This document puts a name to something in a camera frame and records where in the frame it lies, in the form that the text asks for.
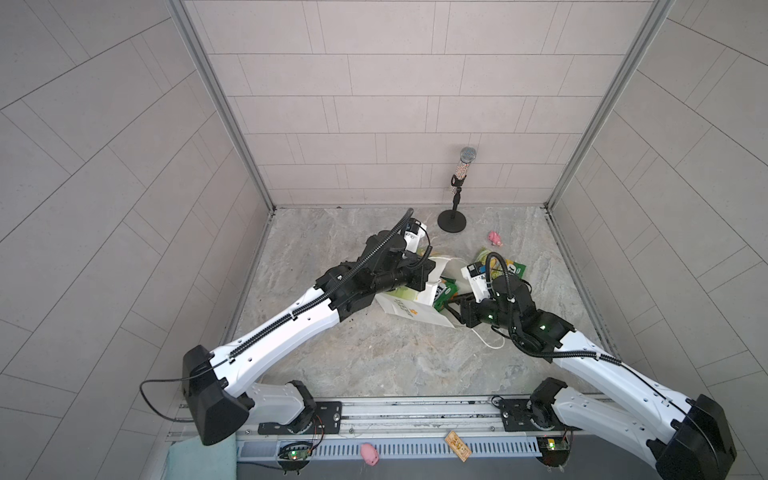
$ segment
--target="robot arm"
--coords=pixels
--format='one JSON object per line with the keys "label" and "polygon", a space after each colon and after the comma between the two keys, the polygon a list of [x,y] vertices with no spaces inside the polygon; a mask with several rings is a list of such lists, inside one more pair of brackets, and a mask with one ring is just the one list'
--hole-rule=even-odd
{"label": "robot arm", "polygon": [[246,391],[275,362],[369,306],[377,293],[399,286],[425,289],[435,262],[428,260],[431,246],[421,256],[415,253],[425,230],[412,212],[409,208],[391,230],[369,237],[356,262],[326,271],[297,301],[253,331],[210,352],[198,345],[184,355],[183,393],[204,445],[225,439],[249,416],[297,432],[309,425],[315,403],[301,382],[256,384],[253,398]]}
{"label": "robot arm", "polygon": [[[489,323],[523,353],[546,359],[580,376],[623,409],[583,396],[556,379],[546,379],[531,395],[530,415],[541,429],[553,417],[594,433],[634,453],[664,480],[723,480],[736,449],[723,409],[699,395],[688,399],[614,358],[559,316],[538,310],[530,286],[504,267],[491,280],[485,265],[462,269],[474,295],[462,297],[459,321],[472,328]],[[499,331],[506,329],[508,335]]]}

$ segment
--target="metal base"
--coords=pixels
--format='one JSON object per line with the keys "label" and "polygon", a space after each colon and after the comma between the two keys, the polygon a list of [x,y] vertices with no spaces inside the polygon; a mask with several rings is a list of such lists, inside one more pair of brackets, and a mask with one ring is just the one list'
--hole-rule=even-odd
{"label": "metal base", "polygon": [[[498,401],[498,409],[502,411],[502,423],[505,432],[530,432],[532,428],[541,429],[531,421],[531,414],[528,412],[527,399],[501,399]],[[562,430],[563,424],[556,418],[553,421],[550,430]]]}
{"label": "metal base", "polygon": [[467,226],[467,217],[462,212],[446,210],[438,215],[437,224],[446,232],[458,233]]}
{"label": "metal base", "polygon": [[341,402],[317,402],[317,408],[315,415],[320,417],[321,422],[317,421],[317,417],[313,417],[312,423],[304,432],[294,434],[286,425],[279,423],[260,423],[259,435],[302,435],[312,434],[314,428],[325,429],[326,435],[335,435],[339,433],[339,427],[341,426]]}

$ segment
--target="black bracket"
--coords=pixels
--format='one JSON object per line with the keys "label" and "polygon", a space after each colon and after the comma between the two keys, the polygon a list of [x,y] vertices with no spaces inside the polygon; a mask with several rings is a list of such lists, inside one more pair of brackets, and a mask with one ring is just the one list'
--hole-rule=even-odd
{"label": "black bracket", "polygon": [[279,423],[260,423],[259,435],[299,435],[312,433],[317,428],[318,435],[325,430],[326,435],[339,433],[341,430],[341,402],[316,402],[315,415],[312,423],[303,432],[293,433],[287,425]]}
{"label": "black bracket", "polygon": [[[502,412],[502,423],[504,424],[505,432],[530,432],[531,429],[538,429],[531,420],[527,399],[500,399],[498,401],[498,409]],[[553,419],[553,423],[552,430],[562,430],[565,428],[556,417]]]}

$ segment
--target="pink pig figurine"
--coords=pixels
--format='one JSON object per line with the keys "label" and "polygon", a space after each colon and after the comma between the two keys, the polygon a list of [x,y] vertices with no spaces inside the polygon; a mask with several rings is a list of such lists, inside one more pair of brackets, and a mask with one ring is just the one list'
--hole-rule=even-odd
{"label": "pink pig figurine", "polygon": [[491,243],[493,243],[497,247],[503,247],[504,246],[504,244],[502,243],[502,238],[496,232],[489,233],[488,234],[488,240],[490,240]]}

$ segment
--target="wooden block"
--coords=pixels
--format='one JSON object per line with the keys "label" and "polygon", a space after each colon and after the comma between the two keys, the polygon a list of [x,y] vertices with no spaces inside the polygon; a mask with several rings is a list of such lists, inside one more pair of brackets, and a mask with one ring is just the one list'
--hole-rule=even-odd
{"label": "wooden block", "polygon": [[472,450],[470,450],[467,444],[456,435],[456,432],[451,431],[448,436],[445,437],[445,441],[462,462],[466,462],[467,458],[472,454]]}

